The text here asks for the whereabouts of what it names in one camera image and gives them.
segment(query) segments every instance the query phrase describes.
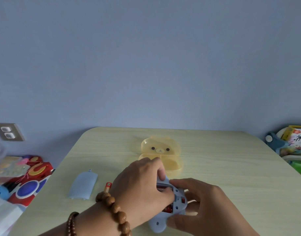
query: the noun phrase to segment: wooden table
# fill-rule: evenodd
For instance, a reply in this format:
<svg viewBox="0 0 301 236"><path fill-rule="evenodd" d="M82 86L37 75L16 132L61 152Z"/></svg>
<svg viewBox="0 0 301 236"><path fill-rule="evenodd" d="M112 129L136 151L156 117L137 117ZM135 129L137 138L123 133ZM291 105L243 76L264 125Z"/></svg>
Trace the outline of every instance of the wooden table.
<svg viewBox="0 0 301 236"><path fill-rule="evenodd" d="M10 235L38 235L65 222L70 212L90 207L105 183L138 159L150 136L176 140L184 161L179 178L219 185L260 235L301 235L301 176L258 138L232 131L108 127L81 136ZM90 200L68 199L75 177L89 168L98 173ZM147 223L133 234L154 235ZM186 233L166 229L162 235Z"/></svg>

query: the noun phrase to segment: outlet socket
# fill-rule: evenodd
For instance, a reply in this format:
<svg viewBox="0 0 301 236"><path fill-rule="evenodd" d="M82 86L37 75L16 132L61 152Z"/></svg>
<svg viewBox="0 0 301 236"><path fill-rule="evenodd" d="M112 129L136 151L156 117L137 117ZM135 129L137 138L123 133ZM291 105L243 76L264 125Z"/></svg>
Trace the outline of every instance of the outlet socket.
<svg viewBox="0 0 301 236"><path fill-rule="evenodd" d="M9 131L7 133L13 133L15 135L15 138L7 138L5 136L5 131L2 131L2 129L4 130L5 127L9 127L11 129L11 131ZM22 142L25 140L23 135L21 134L18 126L15 123L0 123L0 137L4 141Z"/></svg>

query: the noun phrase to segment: blue wall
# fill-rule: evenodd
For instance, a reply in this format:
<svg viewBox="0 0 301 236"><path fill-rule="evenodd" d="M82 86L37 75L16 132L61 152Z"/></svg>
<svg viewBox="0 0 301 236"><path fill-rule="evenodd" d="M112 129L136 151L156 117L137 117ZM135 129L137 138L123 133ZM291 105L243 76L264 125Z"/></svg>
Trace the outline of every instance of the blue wall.
<svg viewBox="0 0 301 236"><path fill-rule="evenodd" d="M55 167L96 126L301 124L301 0L0 0L0 122Z"/></svg>

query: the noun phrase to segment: transparent yellow lid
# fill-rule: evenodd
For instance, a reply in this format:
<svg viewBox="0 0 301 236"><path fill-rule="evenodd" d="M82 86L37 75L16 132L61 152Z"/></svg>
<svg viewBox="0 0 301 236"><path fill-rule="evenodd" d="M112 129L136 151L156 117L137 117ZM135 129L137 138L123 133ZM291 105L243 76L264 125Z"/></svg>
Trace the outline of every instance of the transparent yellow lid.
<svg viewBox="0 0 301 236"><path fill-rule="evenodd" d="M159 157L164 164L168 178L175 177L183 168L183 163L179 156L181 153L180 145L171 138L147 138L142 142L141 151L142 154L139 160L145 157L150 159Z"/></svg>

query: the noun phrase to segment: toy package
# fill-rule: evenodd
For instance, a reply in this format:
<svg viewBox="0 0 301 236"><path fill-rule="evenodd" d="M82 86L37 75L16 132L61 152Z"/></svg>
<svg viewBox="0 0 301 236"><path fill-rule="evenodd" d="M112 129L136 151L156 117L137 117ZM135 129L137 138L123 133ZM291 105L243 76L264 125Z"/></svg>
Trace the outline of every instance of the toy package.
<svg viewBox="0 0 301 236"><path fill-rule="evenodd" d="M301 155L301 126L288 126L281 139L288 142L288 147L281 150L282 155Z"/></svg>

